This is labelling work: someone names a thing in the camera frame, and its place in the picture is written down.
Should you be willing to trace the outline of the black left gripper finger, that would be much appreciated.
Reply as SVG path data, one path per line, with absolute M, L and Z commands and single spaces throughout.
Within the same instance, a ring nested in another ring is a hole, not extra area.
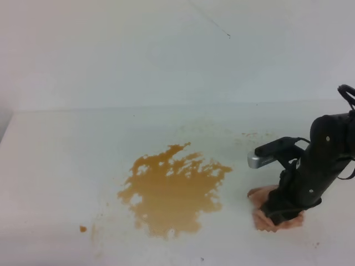
M 289 221 L 288 211 L 277 211 L 270 214 L 270 220 L 274 225 L 279 225 L 283 222 Z

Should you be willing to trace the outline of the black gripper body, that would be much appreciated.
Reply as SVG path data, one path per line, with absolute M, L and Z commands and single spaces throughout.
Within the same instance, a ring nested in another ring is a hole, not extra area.
M 268 194 L 267 215 L 297 215 L 318 206 L 326 189 L 350 163 L 350 155 L 327 157 L 306 149 L 280 174 L 278 187 Z

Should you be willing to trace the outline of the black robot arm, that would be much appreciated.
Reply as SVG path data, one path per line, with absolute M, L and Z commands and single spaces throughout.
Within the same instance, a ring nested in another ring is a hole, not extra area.
M 310 144 L 280 174 L 261 211 L 274 225 L 318 206 L 322 195 L 354 160 L 354 114 L 323 115 L 311 125 Z

